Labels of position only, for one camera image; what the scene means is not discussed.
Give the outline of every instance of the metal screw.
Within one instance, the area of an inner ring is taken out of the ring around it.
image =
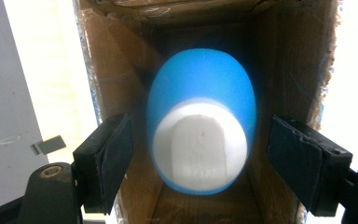
[[[49,166],[48,168],[44,169],[42,173],[40,173],[40,176],[42,176],[43,178],[50,178],[59,174],[61,170],[62,170],[61,166],[57,166],[57,165]]]

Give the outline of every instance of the brown cardboard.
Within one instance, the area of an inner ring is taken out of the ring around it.
[[[335,1],[79,0],[76,5],[102,118],[123,112],[135,117],[134,158],[117,196],[120,218],[128,223],[300,221],[301,204],[266,160],[269,121],[280,114],[317,128],[320,89],[333,61]],[[145,100],[154,75],[174,53],[192,48],[220,49],[236,58],[250,76],[257,103],[256,138],[244,172],[233,186],[208,197],[163,185],[145,140]]]

